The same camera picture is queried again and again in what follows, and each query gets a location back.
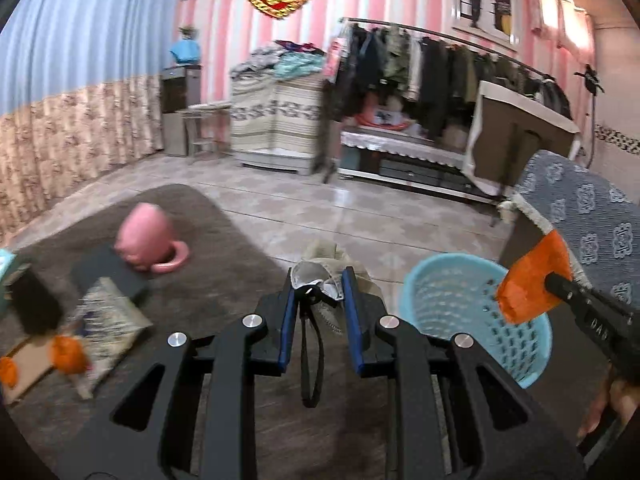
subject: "gloved hand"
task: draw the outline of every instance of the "gloved hand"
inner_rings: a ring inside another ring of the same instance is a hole
[[[607,378],[600,386],[600,390],[591,403],[580,430],[578,430],[578,438],[585,437],[598,427],[602,412],[609,404],[620,417],[623,428],[634,416],[640,404],[640,386],[620,378],[611,366],[609,366]]]

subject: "orange object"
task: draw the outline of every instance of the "orange object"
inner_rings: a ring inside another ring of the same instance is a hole
[[[572,278],[569,253],[556,230],[519,259],[498,287],[496,299],[504,318],[513,324],[531,321],[562,301],[546,291],[545,277],[556,272]]]
[[[86,357],[80,342],[65,335],[57,335],[51,342],[51,364],[66,375],[81,374],[86,370]]]
[[[10,390],[18,383],[18,367],[10,357],[0,358],[0,382]]]

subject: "black handheld tool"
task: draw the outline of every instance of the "black handheld tool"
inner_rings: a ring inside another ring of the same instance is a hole
[[[363,380],[388,378],[388,480],[584,477],[575,447],[471,336],[420,334],[361,293],[351,267],[342,286],[354,370]],[[194,480],[187,473],[194,419],[211,373],[199,478],[255,480],[254,377],[286,371],[308,292],[293,291],[287,279],[217,336],[172,334],[82,428],[58,463],[60,479]]]
[[[545,288],[569,305],[575,316],[576,325],[593,341],[609,359],[612,373],[631,384],[640,384],[640,320],[638,313],[617,298],[568,280],[555,272],[545,278]],[[611,406],[607,406],[598,427],[578,444],[578,452],[587,457],[592,450],[601,454],[589,469],[589,478],[620,478],[633,469],[629,459],[637,456],[639,432],[636,416],[622,434],[610,446],[603,442],[617,433],[618,416]]]

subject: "white wall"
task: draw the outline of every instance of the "white wall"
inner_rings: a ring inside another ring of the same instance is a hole
[[[596,122],[640,140],[640,29],[628,25],[598,28],[596,62],[605,89],[596,105]],[[596,140],[591,169],[612,181],[634,202],[640,200],[640,154]]]

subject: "tiled floor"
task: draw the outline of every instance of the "tiled floor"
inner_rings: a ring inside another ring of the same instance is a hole
[[[56,204],[12,240],[18,249],[48,237],[120,200],[166,184],[187,184],[226,211],[238,228],[283,267],[312,240],[343,246],[367,267],[389,310],[405,274],[438,252],[497,259],[509,229],[491,227],[491,209],[443,198],[341,180],[237,165],[231,158],[199,160],[155,155],[85,186]]]

